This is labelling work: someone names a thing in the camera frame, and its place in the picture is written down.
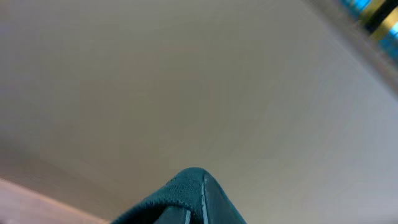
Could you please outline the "black shorts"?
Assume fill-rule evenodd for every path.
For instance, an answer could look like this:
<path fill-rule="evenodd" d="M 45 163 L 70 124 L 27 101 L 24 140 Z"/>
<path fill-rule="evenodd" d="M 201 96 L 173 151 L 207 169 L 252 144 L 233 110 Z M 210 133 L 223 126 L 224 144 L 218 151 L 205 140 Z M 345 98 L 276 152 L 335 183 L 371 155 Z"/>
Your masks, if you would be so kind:
<path fill-rule="evenodd" d="M 245 222 L 217 180 L 205 169 L 191 167 L 179 172 L 112 224 Z"/>

